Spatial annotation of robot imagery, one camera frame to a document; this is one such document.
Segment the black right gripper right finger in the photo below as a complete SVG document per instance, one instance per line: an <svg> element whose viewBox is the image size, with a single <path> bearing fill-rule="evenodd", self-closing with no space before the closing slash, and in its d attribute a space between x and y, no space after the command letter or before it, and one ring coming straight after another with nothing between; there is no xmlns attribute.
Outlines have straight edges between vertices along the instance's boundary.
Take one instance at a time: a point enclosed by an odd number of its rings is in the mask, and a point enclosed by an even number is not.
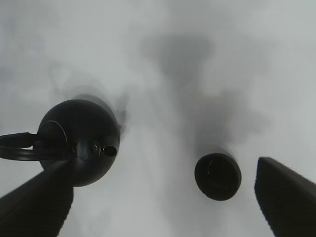
<svg viewBox="0 0 316 237"><path fill-rule="evenodd" d="M255 196L276 237L316 235L316 184L269 157L257 163Z"/></svg>

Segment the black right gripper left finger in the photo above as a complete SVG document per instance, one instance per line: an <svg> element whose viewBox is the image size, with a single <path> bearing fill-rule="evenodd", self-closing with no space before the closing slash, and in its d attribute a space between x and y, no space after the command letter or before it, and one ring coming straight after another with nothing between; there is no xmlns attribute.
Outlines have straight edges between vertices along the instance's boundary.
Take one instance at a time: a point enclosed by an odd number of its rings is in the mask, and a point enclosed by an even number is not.
<svg viewBox="0 0 316 237"><path fill-rule="evenodd" d="M2 237L56 237L74 198L70 161L58 161L0 199Z"/></svg>

